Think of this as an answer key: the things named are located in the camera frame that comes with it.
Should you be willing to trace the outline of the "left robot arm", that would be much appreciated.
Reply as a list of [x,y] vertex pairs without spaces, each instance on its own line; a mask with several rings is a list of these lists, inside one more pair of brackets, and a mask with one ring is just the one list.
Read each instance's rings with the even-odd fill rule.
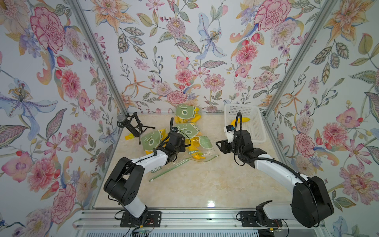
[[121,205],[139,225],[145,223],[149,211],[137,197],[144,175],[176,161],[178,154],[185,152],[188,147],[185,136],[173,124],[174,118],[171,118],[168,136],[150,155],[132,160],[126,157],[119,159],[104,184],[103,189],[110,200]]

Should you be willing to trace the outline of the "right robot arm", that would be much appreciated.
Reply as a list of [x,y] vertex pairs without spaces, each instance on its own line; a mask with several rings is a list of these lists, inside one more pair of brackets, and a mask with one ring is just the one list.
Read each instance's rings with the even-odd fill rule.
[[274,203],[268,200],[256,206],[252,216],[259,226],[282,220],[296,220],[304,227],[318,227],[334,214],[334,207],[323,180],[296,172],[275,160],[266,151],[253,145],[250,133],[243,129],[242,113],[225,127],[226,140],[216,142],[223,154],[233,154],[239,166],[249,165],[275,179],[292,194],[291,202]]

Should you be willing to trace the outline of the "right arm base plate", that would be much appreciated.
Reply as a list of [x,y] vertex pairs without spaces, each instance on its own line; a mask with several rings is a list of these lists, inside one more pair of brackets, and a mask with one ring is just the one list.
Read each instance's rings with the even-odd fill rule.
[[268,200],[256,206],[253,211],[240,211],[236,215],[237,221],[242,223],[243,227],[262,227],[262,228],[280,228],[282,221],[279,219],[269,219],[264,213],[263,207],[272,200]]

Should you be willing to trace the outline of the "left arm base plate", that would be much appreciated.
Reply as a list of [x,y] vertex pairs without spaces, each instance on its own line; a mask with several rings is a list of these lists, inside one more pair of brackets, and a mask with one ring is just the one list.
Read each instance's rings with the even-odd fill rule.
[[128,211],[122,215],[120,226],[126,227],[160,227],[162,221],[162,212],[160,211],[145,211],[140,217],[134,217]]

